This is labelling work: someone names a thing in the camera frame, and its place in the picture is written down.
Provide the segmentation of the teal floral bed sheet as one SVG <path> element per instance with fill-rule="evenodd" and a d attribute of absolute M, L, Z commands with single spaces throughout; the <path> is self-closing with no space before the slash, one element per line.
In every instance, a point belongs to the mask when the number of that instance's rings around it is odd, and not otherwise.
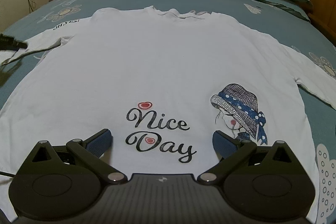
<path fill-rule="evenodd" d="M 71 20 L 90 18 L 97 10 L 114 8 L 121 11 L 154 7 L 159 11 L 177 10 L 180 14 L 228 15 L 240 24 L 268 34 L 280 44 L 305 55 L 335 79 L 335 46 L 309 22 L 276 7 L 255 0 L 54 0 L 7 29 L 8 35 L 26 39 Z M 49 51 L 27 55 L 1 67 L 1 109 L 7 99 Z M 335 105 L 330 105 L 299 89 L 305 106 L 313 143 L 325 148 L 335 161 Z M 334 210 L 324 223 L 335 221 Z"/>

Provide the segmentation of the lower teal pillow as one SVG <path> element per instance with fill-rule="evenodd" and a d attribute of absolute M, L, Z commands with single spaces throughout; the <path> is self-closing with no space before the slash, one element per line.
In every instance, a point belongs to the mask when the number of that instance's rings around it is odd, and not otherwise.
<path fill-rule="evenodd" d="M 301 7 L 299 7 L 298 5 L 296 5 L 291 1 L 287 0 L 255 0 L 255 1 L 271 5 L 273 7 L 276 7 L 280 10 L 286 11 L 287 13 L 294 15 L 297 18 L 310 22 L 310 19 L 307 16 L 306 12 Z"/>

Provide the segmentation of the white printed long-sleeve shirt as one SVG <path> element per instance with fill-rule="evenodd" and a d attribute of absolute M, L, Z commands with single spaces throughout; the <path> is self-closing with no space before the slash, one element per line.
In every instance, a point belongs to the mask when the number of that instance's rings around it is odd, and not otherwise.
<path fill-rule="evenodd" d="M 16 172 L 39 140 L 107 128 L 109 163 L 126 175 L 199 175 L 219 160 L 221 130 L 286 141 L 317 190 L 309 219 L 324 223 L 334 210 L 335 161 L 314 145 L 299 89 L 335 105 L 335 79 L 272 36 L 214 12 L 105 8 L 27 43 L 49 53 L 1 109 L 1 170 Z"/>

